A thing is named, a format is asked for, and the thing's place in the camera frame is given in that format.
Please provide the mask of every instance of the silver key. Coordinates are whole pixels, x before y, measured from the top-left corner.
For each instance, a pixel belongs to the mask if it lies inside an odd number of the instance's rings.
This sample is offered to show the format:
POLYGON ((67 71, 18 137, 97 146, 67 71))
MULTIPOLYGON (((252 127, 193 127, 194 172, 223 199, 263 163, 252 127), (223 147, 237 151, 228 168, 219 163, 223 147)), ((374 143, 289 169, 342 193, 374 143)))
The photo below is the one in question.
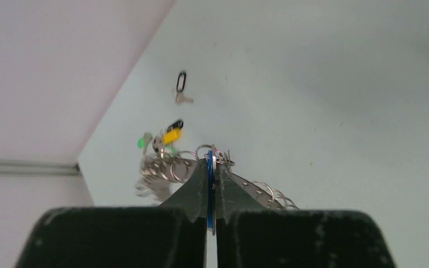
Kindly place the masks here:
POLYGON ((175 97, 175 103, 182 104, 184 102, 193 103, 193 99, 185 97, 185 95, 183 95, 183 92, 177 92, 177 96, 175 97))
POLYGON ((155 200, 164 202, 171 196, 172 192, 170 191, 170 185, 161 185, 159 187, 154 187, 152 189, 153 194, 155 195, 155 200))
POLYGON ((185 97, 183 95, 183 90, 185 89, 185 82, 187 80, 187 73, 185 71, 181 71, 178 74, 177 80, 177 96, 175 97, 176 104, 182 104, 184 102, 193 103, 193 99, 185 97))
POLYGON ((144 149, 142 150, 142 155, 145 155, 147 153, 147 146, 149 145, 151 140, 152 140, 152 134, 146 132, 144 134, 144 149))

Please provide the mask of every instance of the key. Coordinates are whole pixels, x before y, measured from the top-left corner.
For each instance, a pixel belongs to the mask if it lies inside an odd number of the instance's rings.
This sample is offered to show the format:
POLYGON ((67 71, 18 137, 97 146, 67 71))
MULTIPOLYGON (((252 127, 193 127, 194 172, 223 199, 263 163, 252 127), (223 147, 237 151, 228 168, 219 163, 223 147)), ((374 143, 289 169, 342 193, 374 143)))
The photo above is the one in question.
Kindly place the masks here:
POLYGON ((185 97, 183 94, 183 90, 185 90, 185 82, 187 80, 187 73, 185 71, 181 71, 178 74, 177 80, 177 96, 175 97, 176 104, 182 104, 184 102, 193 103, 193 99, 185 97))
POLYGON ((154 149, 156 153, 163 152, 163 149, 165 149, 165 145, 162 142, 162 137, 156 136, 154 138, 154 142, 152 143, 152 149, 154 149))
POLYGON ((142 140, 144 141, 144 146, 142 149, 142 155, 145 155, 147 153, 147 146, 149 145, 150 141, 152 140, 152 134, 150 133, 145 133, 142 140))
POLYGON ((171 196, 170 182, 162 181, 151 187, 152 193, 155 195, 155 200, 164 202, 171 196))

